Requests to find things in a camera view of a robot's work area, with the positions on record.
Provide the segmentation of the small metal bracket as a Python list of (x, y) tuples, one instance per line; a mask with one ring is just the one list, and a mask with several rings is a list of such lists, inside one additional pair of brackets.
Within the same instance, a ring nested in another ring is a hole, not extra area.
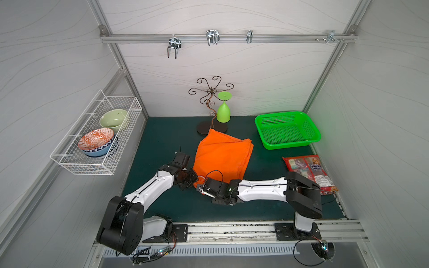
[(253, 38), (253, 30), (248, 30), (248, 32), (246, 34), (246, 43), (251, 44), (252, 38)]

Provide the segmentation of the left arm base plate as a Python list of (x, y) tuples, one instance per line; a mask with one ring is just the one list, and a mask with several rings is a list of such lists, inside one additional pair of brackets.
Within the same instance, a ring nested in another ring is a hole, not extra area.
[(142, 243), (175, 243), (187, 242), (188, 225), (187, 224), (167, 224), (164, 232), (160, 236), (154, 236), (143, 240)]

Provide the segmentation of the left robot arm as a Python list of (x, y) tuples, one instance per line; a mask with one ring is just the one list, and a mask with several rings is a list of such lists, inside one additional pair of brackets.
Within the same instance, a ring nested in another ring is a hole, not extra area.
[(115, 196), (107, 205), (96, 241), (118, 253), (130, 255), (140, 242), (164, 234), (168, 220), (152, 216), (147, 209), (167, 190), (177, 185), (188, 189), (198, 176), (188, 168), (190, 156), (176, 153), (172, 162), (160, 167), (144, 185), (125, 197)]

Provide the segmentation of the pale green bowl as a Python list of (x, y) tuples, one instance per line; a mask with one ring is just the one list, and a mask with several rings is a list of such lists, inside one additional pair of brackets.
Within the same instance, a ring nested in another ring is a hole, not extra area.
[(124, 109), (113, 109), (99, 119), (102, 128), (110, 128), (114, 134), (125, 131), (130, 123), (128, 112)]

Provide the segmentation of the green plastic basket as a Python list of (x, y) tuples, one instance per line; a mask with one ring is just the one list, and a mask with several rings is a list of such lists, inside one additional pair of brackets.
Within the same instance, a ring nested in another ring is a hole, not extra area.
[(321, 139), (310, 116), (300, 111), (259, 115), (255, 125), (267, 150), (308, 146)]

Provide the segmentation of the aluminium rail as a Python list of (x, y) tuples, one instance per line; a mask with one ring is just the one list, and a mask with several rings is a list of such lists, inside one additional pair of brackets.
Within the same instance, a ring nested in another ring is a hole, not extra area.
[[(368, 242), (369, 238), (358, 220), (315, 220), (322, 240), (328, 242)], [(275, 234), (275, 223), (293, 221), (238, 221), (238, 222), (168, 222), (187, 224), (188, 239), (182, 244), (239, 244), (280, 243)]]
[[(246, 34), (220, 34), (218, 44), (246, 44)], [(328, 33), (322, 34), (256, 34), (253, 33), (252, 44), (290, 44), (290, 43), (322, 43), (316, 42), (315, 38), (323, 39)], [(168, 44), (172, 37), (178, 38), (182, 44), (206, 44), (206, 34), (112, 34), (102, 36), (104, 44)], [(335, 33), (337, 39), (342, 42), (355, 42), (357, 35)]]

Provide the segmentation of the green plastic goblet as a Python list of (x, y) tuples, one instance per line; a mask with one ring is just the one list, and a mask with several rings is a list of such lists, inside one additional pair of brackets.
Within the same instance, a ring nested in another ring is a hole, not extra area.
[(217, 110), (217, 120), (221, 123), (228, 123), (231, 117), (230, 107), (227, 105), (227, 101), (232, 98), (230, 92), (224, 91), (218, 94), (219, 100), (222, 101), (219, 109)]

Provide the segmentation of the left metal hook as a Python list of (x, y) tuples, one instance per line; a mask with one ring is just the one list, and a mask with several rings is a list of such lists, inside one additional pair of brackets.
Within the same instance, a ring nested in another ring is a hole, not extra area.
[(167, 57), (170, 58), (172, 51), (174, 51), (174, 59), (177, 59), (179, 49), (182, 47), (182, 42), (176, 38), (172, 37), (169, 39), (168, 47), (167, 47)]

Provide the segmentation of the metal hook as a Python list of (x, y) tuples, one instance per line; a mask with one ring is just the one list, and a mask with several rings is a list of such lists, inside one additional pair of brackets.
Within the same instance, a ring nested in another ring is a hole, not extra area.
[(217, 45), (220, 41), (220, 33), (218, 30), (208, 30), (206, 31), (206, 38), (208, 46)]
[(182, 47), (182, 42), (176, 38), (172, 37), (169, 39), (168, 47), (167, 47), (167, 57), (170, 58), (172, 51), (174, 51), (174, 59), (177, 59), (179, 49)]

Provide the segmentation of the orange shorts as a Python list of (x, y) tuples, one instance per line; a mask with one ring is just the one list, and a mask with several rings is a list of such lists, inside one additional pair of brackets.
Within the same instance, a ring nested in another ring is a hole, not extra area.
[(240, 140), (211, 129), (199, 144), (193, 170), (198, 175), (194, 187), (211, 178), (229, 183), (243, 179), (254, 145), (250, 139)]

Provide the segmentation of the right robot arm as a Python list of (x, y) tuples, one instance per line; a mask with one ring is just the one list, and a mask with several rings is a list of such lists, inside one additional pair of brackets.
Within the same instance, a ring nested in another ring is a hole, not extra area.
[(251, 201), (279, 201), (295, 210), (294, 230), (311, 233), (314, 220), (322, 218), (321, 187), (296, 172), (273, 180), (231, 180), (229, 183), (206, 178), (196, 190), (223, 205)]

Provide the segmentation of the middle metal hook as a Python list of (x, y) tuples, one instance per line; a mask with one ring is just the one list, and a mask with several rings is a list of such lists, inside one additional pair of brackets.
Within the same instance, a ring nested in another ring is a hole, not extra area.
[(206, 31), (206, 38), (208, 46), (217, 45), (220, 41), (220, 33), (218, 30), (208, 30)]

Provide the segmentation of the orange patterned bowl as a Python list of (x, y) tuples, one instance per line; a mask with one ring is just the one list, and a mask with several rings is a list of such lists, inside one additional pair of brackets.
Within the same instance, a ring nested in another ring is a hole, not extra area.
[(115, 134), (110, 128), (99, 128), (84, 135), (77, 146), (89, 157), (101, 157), (108, 153), (114, 139)]

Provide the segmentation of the aluminium front rail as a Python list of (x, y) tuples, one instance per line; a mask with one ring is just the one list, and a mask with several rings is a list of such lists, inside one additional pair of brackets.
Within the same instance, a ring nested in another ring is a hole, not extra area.
[[(369, 238), (358, 220), (315, 220), (322, 240), (328, 242), (368, 242)], [(239, 244), (280, 243), (275, 234), (275, 223), (293, 221), (238, 221), (238, 222), (168, 222), (187, 224), (188, 239), (182, 244)]]

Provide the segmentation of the right metal hook bracket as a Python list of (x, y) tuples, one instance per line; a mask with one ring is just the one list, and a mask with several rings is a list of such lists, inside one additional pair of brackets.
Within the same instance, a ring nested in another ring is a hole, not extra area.
[(329, 43), (340, 43), (340, 42), (342, 42), (342, 39), (337, 39), (335, 37), (335, 31), (332, 30), (327, 34), (327, 36), (325, 38), (323, 38), (323, 39), (315, 38), (315, 41), (316, 42), (322, 42), (323, 41), (325, 44), (329, 44)]

